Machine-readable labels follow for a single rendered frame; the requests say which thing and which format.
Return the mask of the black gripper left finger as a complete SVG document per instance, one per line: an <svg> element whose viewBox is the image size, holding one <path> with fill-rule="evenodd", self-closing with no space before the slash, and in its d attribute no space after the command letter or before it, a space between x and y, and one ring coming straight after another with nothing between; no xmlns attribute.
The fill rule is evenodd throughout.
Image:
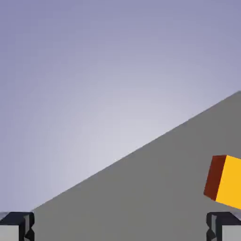
<svg viewBox="0 0 241 241"><path fill-rule="evenodd" d="M35 241L33 212L0 212L0 241Z"/></svg>

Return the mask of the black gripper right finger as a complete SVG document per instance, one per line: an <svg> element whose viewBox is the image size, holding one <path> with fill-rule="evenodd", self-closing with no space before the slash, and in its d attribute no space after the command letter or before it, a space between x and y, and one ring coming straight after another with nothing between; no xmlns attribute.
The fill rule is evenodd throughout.
<svg viewBox="0 0 241 241"><path fill-rule="evenodd" d="M241 218L231 212L206 215L206 241L241 241Z"/></svg>

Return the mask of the large orange box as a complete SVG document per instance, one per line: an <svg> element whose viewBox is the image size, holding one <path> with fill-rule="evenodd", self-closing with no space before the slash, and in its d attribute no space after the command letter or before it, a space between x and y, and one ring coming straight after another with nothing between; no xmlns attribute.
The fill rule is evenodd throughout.
<svg viewBox="0 0 241 241"><path fill-rule="evenodd" d="M241 159L230 155L213 156L203 194L241 210Z"/></svg>

